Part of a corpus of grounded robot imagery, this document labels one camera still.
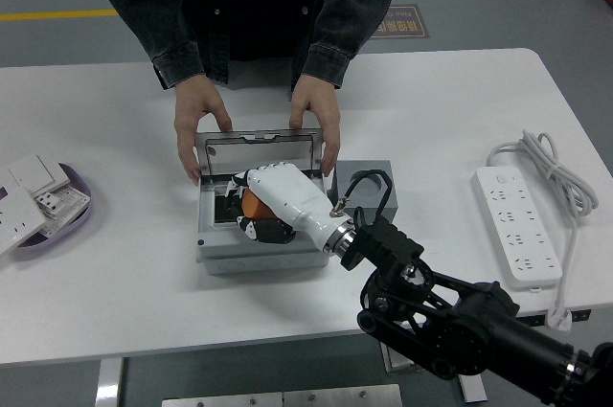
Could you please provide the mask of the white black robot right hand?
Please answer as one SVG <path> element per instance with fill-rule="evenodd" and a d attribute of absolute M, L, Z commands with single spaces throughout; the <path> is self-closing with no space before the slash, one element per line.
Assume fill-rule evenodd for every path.
<path fill-rule="evenodd" d="M 337 213 L 325 193 L 287 162 L 234 175 L 223 202 L 242 232 L 262 243 L 288 244 L 305 233 L 328 254 L 353 230 L 352 219 Z"/>

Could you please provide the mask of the person's left hand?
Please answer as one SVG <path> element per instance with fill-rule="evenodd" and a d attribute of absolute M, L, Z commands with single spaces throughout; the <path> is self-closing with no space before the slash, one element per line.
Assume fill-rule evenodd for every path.
<path fill-rule="evenodd" d="M 322 79 L 310 75 L 301 75 L 291 96 L 289 128 L 302 128 L 304 115 L 307 111 L 315 116 L 322 129 L 324 153 L 321 161 L 321 172 L 325 176 L 329 176 L 336 165 L 341 147 L 341 113 L 335 87 Z"/>

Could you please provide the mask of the person's right hand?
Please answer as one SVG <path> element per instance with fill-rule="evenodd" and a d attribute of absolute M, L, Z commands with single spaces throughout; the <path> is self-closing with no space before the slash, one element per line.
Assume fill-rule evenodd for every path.
<path fill-rule="evenodd" d="M 201 178 L 201 167 L 194 148 L 200 120 L 212 115 L 221 132 L 233 130 L 232 120 L 216 86 L 205 75 L 196 75 L 179 82 L 174 92 L 173 126 L 178 158 L 189 179 L 197 185 Z"/>

